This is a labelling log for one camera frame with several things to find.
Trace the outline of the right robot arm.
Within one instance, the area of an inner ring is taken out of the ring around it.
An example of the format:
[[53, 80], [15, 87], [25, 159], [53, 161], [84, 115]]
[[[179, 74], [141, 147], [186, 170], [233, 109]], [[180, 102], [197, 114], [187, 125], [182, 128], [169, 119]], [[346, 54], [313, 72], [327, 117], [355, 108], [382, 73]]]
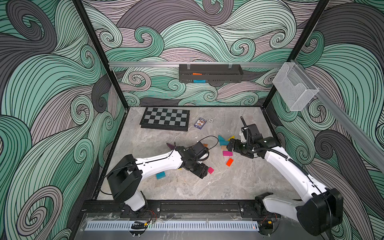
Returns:
[[312, 236], [333, 239], [332, 228], [343, 221], [344, 197], [330, 189], [297, 164], [274, 137], [263, 137], [255, 124], [244, 126], [241, 139], [230, 139], [227, 150], [244, 157], [263, 158], [291, 184], [299, 200], [281, 198], [271, 192], [255, 198], [256, 214], [281, 215], [294, 220]]

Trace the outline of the teal long block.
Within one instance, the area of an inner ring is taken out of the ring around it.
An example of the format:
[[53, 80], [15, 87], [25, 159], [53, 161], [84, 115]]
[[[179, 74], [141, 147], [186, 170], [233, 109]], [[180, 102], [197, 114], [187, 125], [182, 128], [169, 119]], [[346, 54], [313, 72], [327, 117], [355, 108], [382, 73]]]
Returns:
[[227, 146], [229, 144], [228, 141], [219, 141], [221, 146]]

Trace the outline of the purple triangle block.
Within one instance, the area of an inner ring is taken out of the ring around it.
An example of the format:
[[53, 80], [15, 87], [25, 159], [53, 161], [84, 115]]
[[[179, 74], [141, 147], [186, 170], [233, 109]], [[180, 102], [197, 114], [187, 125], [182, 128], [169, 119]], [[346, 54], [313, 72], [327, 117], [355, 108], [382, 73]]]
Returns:
[[169, 144], [169, 143], [167, 143], [167, 146], [169, 147], [169, 149], [171, 149], [171, 150], [174, 150], [175, 149], [175, 146], [174, 145], [172, 145], [172, 144]]

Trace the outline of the orange rectangular block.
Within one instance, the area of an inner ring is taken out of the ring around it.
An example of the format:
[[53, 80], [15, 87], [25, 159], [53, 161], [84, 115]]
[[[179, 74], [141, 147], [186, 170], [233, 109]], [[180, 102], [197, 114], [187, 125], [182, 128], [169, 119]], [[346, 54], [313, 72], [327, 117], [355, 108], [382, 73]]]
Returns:
[[234, 160], [232, 158], [229, 158], [229, 160], [227, 161], [226, 165], [228, 167], [230, 167], [232, 165], [232, 163], [234, 162]]

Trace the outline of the teal triangle block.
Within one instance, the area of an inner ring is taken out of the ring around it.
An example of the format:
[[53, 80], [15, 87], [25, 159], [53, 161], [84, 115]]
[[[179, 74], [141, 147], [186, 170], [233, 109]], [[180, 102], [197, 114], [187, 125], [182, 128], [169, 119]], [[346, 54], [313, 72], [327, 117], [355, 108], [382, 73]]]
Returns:
[[220, 142], [226, 142], [227, 140], [223, 138], [222, 136], [218, 135], [218, 139]]

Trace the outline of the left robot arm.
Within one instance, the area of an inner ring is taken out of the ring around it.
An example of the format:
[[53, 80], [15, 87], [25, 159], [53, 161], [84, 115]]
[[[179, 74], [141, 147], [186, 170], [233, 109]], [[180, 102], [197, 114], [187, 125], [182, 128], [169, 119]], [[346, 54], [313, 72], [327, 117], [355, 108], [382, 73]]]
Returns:
[[143, 180], [177, 169], [185, 169], [203, 179], [209, 169], [203, 161], [208, 157], [209, 149], [200, 142], [188, 148], [176, 146], [168, 153], [150, 158], [126, 155], [106, 175], [113, 200], [116, 203], [125, 203], [134, 212], [140, 212], [148, 205], [144, 194], [138, 191]]

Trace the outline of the magenta long block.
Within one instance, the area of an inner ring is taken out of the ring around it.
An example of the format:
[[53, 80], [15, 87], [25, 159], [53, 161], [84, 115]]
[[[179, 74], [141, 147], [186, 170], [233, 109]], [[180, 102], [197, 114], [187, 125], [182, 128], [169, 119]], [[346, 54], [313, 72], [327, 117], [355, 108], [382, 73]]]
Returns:
[[232, 152], [229, 152], [229, 151], [223, 151], [223, 156], [225, 156], [225, 157], [231, 157], [231, 156], [233, 156], [233, 153], [232, 153]]

